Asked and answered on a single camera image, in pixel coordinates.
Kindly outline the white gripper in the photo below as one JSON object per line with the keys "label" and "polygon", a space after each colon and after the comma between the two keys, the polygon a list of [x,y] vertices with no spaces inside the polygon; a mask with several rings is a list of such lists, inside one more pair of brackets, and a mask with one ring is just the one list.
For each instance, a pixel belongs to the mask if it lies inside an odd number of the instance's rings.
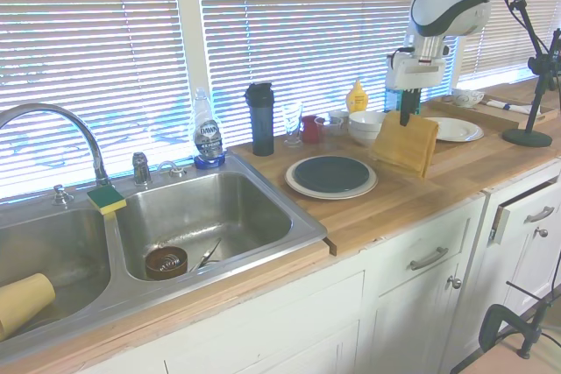
{"label": "white gripper", "polygon": [[408,125],[412,113],[420,113],[422,88],[439,85],[443,79],[443,60],[394,59],[388,62],[386,88],[402,90],[400,101],[400,125]]}

